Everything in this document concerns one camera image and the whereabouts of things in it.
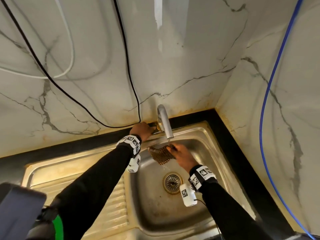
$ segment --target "blue cable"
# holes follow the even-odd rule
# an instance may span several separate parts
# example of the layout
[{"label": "blue cable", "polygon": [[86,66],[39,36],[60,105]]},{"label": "blue cable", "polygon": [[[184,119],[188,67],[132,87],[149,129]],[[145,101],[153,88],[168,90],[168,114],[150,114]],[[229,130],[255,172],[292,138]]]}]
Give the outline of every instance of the blue cable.
[{"label": "blue cable", "polygon": [[298,225],[302,228],[302,230],[304,230],[306,232],[306,234],[313,240],[316,240],[314,238],[314,236],[311,235],[311,233],[309,233],[306,228],[301,224],[301,222],[295,217],[295,215],[293,214],[293,212],[290,210],[290,208],[287,206],[287,204],[285,203],[284,199],[282,198],[281,194],[279,193],[275,183],[273,182],[272,180],[272,177],[270,175],[270,172],[269,172],[269,169],[268,169],[268,166],[267,166],[267,162],[266,162],[266,158],[265,158],[265,155],[264,155],[264,152],[263,152],[263,146],[262,146],[262,124],[263,124],[263,115],[264,115],[264,109],[266,107],[266,102],[267,102],[267,97],[268,97],[268,94],[269,94],[269,91],[270,91],[270,87],[271,87],[271,83],[272,83],[272,80],[273,80],[273,77],[275,75],[275,72],[277,70],[277,67],[278,67],[278,64],[279,64],[279,61],[280,61],[280,58],[281,58],[281,55],[282,55],[282,52],[283,52],[283,49],[286,45],[286,42],[287,42],[287,39],[288,39],[288,36],[289,36],[289,33],[291,31],[291,28],[293,27],[293,24],[294,24],[294,20],[296,19],[298,13],[299,13],[299,9],[301,7],[301,4],[302,4],[303,0],[298,0],[297,4],[296,4],[296,7],[294,8],[294,12],[291,16],[291,19],[290,19],[290,22],[288,24],[288,27],[287,27],[287,30],[285,32],[285,35],[284,35],[284,38],[282,40],[282,44],[281,44],[281,47],[280,47],[280,50],[279,50],[279,53],[278,53],[278,56],[277,56],[277,60],[275,61],[275,64],[274,64],[274,67],[273,67],[273,70],[272,70],[272,73],[271,73],[271,76],[270,76],[270,80],[268,82],[268,86],[266,88],[266,94],[264,95],[264,100],[263,100],[263,104],[262,104],[262,109],[261,109],[261,115],[260,115],[260,125],[259,125],[259,142],[260,142],[260,151],[261,151],[261,156],[262,156],[262,160],[263,160],[263,164],[264,164],[264,167],[266,169],[266,173],[269,177],[269,180],[275,190],[275,192],[277,193],[278,197],[280,198],[282,204],[285,206],[285,208],[287,209],[287,211],[290,213],[290,215],[294,218],[294,220],[298,223]]}]

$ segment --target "green strap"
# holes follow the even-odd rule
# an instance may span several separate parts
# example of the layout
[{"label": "green strap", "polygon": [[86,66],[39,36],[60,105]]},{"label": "green strap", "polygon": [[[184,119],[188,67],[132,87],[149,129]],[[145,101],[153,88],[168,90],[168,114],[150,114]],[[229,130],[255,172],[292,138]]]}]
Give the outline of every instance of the green strap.
[{"label": "green strap", "polygon": [[63,240],[63,225],[59,215],[52,221],[54,229],[56,231],[56,240]]}]

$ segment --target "black sleeve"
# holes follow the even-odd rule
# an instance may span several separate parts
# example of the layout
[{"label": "black sleeve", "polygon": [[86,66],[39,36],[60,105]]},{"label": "black sleeve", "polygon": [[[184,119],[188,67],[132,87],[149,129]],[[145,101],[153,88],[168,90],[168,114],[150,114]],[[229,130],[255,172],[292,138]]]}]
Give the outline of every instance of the black sleeve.
[{"label": "black sleeve", "polygon": [[92,226],[132,157],[117,146],[56,196],[65,240],[80,240]]},{"label": "black sleeve", "polygon": [[[190,170],[190,176],[201,167]],[[202,198],[226,240],[272,240],[238,202],[217,183],[203,183]]]}]

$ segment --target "white marble tile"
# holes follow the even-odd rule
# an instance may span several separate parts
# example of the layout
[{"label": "white marble tile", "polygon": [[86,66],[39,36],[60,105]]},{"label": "white marble tile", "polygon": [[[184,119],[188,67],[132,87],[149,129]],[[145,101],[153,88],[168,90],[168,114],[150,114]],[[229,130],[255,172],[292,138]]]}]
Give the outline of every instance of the white marble tile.
[{"label": "white marble tile", "polygon": [[[158,104],[170,117],[213,108],[252,35],[266,0],[118,0],[132,80],[144,121]],[[54,0],[8,0],[52,76],[67,69],[71,47]],[[62,0],[75,48],[55,79],[110,126],[138,121],[112,0]],[[41,76],[3,7],[0,66]],[[110,129],[48,80],[0,71],[0,157]]]},{"label": "white marble tile", "polygon": [[[267,82],[297,0],[270,0],[216,106],[243,153],[295,230],[267,178],[259,120]],[[320,234],[320,1],[305,0],[268,96],[263,147],[281,195],[305,227]]]}]

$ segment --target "black countertop edge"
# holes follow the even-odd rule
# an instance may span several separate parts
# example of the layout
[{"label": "black countertop edge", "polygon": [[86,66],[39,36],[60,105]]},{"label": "black countertop edge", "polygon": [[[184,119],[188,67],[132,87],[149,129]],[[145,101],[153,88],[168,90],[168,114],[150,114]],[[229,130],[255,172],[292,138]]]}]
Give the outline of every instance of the black countertop edge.
[{"label": "black countertop edge", "polygon": [[[250,199],[256,213],[259,214],[264,229],[269,234],[280,237],[280,239],[294,235],[293,229],[214,109],[171,118],[170,124],[172,129],[176,129],[202,121],[207,121],[210,125],[229,165],[241,182],[242,188]],[[0,158],[0,183],[9,181],[20,184],[24,175],[25,165],[27,164],[110,145],[118,142],[122,137],[128,135],[129,132],[130,128],[127,128],[2,157]]]}]

